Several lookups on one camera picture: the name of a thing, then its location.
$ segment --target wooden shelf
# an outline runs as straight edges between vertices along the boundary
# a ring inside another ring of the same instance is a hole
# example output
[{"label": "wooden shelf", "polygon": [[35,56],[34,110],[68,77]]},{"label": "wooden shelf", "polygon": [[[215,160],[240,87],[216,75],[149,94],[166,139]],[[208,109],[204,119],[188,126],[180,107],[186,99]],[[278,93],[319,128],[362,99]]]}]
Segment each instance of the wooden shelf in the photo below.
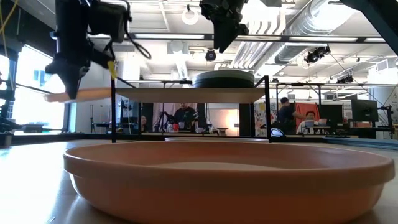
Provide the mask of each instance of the wooden shelf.
[{"label": "wooden shelf", "polygon": [[141,103],[253,103],[263,88],[117,88],[116,93]]},{"label": "wooden shelf", "polygon": [[[141,103],[253,103],[263,88],[117,88],[116,93]],[[110,88],[79,90],[75,100],[66,93],[45,95],[48,102],[84,102],[111,97]]]}]

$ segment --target ceiling light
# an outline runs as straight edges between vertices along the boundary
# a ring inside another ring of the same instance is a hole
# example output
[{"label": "ceiling light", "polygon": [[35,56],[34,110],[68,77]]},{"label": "ceiling light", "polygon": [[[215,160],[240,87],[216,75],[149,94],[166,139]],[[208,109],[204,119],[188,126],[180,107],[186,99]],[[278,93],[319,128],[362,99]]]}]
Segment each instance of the ceiling light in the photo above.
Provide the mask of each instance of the ceiling light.
[{"label": "ceiling light", "polygon": [[315,50],[308,52],[308,55],[304,58],[304,61],[308,64],[315,63],[329,53],[330,48],[328,45],[326,47],[317,47]]},{"label": "ceiling light", "polygon": [[263,40],[263,41],[280,41],[279,36],[269,36],[269,35],[240,35],[235,38],[236,41],[244,40]]},{"label": "ceiling light", "polygon": [[129,83],[162,83],[160,80],[127,80]]},{"label": "ceiling light", "polygon": [[200,34],[134,34],[137,39],[204,39],[204,35]]},{"label": "ceiling light", "polygon": [[88,37],[89,38],[107,38],[107,39],[111,38],[110,35],[106,35],[106,34],[97,34],[97,35],[88,34]]},{"label": "ceiling light", "polygon": [[352,83],[352,82],[354,82],[353,76],[352,75],[347,75],[344,78],[338,79],[336,83],[337,84],[345,84],[345,83]]},{"label": "ceiling light", "polygon": [[[187,18],[187,13],[188,12],[193,12],[193,17],[192,18]],[[182,21],[187,24],[187,25],[195,25],[198,20],[199,20],[199,15],[198,15],[198,11],[196,9],[184,9],[184,11],[181,14],[181,19]]]},{"label": "ceiling light", "polygon": [[291,37],[289,40],[293,41],[320,41],[320,42],[356,42],[358,40],[357,37],[311,37],[311,36],[302,36],[302,37]]},{"label": "ceiling light", "polygon": [[385,42],[382,37],[370,37],[366,38],[365,42]]},{"label": "ceiling light", "polygon": [[328,44],[318,43],[285,43],[286,46],[303,46],[303,47],[327,47]]}]

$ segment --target table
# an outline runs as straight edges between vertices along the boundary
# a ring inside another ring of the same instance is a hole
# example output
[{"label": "table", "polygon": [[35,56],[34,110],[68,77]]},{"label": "table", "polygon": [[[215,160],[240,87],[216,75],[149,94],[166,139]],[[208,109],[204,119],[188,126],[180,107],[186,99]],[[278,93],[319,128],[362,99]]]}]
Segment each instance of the table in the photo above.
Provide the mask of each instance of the table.
[{"label": "table", "polygon": [[[75,193],[69,175],[63,170],[62,153],[66,149],[106,143],[109,141],[83,140],[0,149],[0,223],[129,223],[89,206]],[[316,145],[375,152],[390,156],[398,163],[398,151],[332,144]],[[380,201],[371,212],[349,224],[397,223],[397,189],[398,177],[386,184]]]},{"label": "table", "polygon": [[[161,136],[162,133],[141,133],[143,136]],[[218,136],[217,133],[212,134],[198,134],[198,133],[190,133],[190,132],[179,132],[179,133],[163,133],[164,136],[191,136],[191,137],[200,137],[200,136]]]}]

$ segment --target ductwork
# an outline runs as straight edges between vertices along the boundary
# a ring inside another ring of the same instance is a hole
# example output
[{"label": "ductwork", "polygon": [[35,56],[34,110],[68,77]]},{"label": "ductwork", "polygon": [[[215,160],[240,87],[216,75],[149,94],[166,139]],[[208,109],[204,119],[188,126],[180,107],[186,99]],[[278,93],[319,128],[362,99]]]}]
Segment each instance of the ductwork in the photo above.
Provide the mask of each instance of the ductwork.
[{"label": "ductwork", "polygon": [[[347,6],[329,4],[329,2],[329,0],[313,0],[285,30],[284,35],[329,35],[355,12],[354,9]],[[307,48],[308,46],[295,46],[291,43],[272,44],[254,69],[257,73],[265,63],[288,64]],[[261,75],[274,75],[283,68],[284,66],[279,66],[277,69],[271,69],[273,74]]]},{"label": "ductwork", "polygon": [[[250,0],[242,10],[242,15],[248,21],[250,34],[273,34],[277,28],[277,16],[279,7],[266,7],[261,0]],[[247,68],[254,58],[253,54],[258,48],[262,48],[265,43],[241,42],[234,60],[231,62],[232,68]]]},{"label": "ductwork", "polygon": [[[279,21],[278,16],[275,15],[274,19],[271,21],[270,29],[267,30],[266,34],[281,34],[286,28],[286,15],[284,9],[280,9],[279,11]],[[257,43],[258,46],[256,50],[251,55],[250,59],[246,62],[245,68],[252,68],[254,64],[261,58],[262,55],[266,52],[266,50],[271,46],[270,42],[260,42]]]}]

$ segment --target cable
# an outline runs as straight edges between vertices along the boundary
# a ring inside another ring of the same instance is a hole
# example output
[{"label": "cable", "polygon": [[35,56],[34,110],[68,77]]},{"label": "cable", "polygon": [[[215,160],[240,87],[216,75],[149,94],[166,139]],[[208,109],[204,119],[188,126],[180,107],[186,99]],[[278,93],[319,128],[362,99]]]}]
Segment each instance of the cable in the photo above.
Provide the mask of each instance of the cable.
[{"label": "cable", "polygon": [[147,59],[152,59],[152,55],[149,53],[149,51],[141,44],[138,44],[137,42],[133,41],[132,37],[130,36],[127,30],[127,22],[132,21],[132,17],[130,16],[130,3],[128,3],[127,0],[120,0],[120,1],[124,1],[127,4],[127,12],[125,13],[125,18],[124,18],[124,32],[126,33],[131,43],[135,46],[135,48],[142,54],[142,56],[144,56]]},{"label": "cable", "polygon": [[[349,72],[347,72],[347,70],[339,63],[339,61],[337,61],[337,59],[335,58],[335,56],[333,56],[332,54],[330,54],[331,57],[333,57],[333,59],[335,59],[335,61],[337,62],[337,64],[344,70],[344,72],[346,72],[348,75],[351,75]],[[365,89],[359,82],[357,82],[354,77],[353,80],[364,90],[366,91],[366,93],[369,94],[369,96],[373,97],[378,103],[380,103],[381,105],[384,105],[383,103],[381,103],[378,99],[376,99],[376,97],[374,97],[367,89]]]},{"label": "cable", "polygon": [[393,94],[393,92],[395,92],[396,88],[397,88],[397,85],[395,85],[395,86],[394,86],[394,88],[392,89],[392,91],[391,91],[390,95],[389,95],[389,96],[386,98],[386,101],[383,103],[383,106],[385,106],[385,105],[386,105],[386,103],[387,103],[388,99],[389,99],[389,98],[390,98],[390,96]]},{"label": "cable", "polygon": [[14,5],[12,6],[12,9],[10,11],[10,13],[8,14],[8,16],[6,17],[6,20],[4,21],[4,25],[1,26],[0,28],[0,33],[4,31],[4,28],[6,27],[8,20],[11,18],[12,13],[15,11],[15,8],[18,5],[18,0],[15,0]]}]

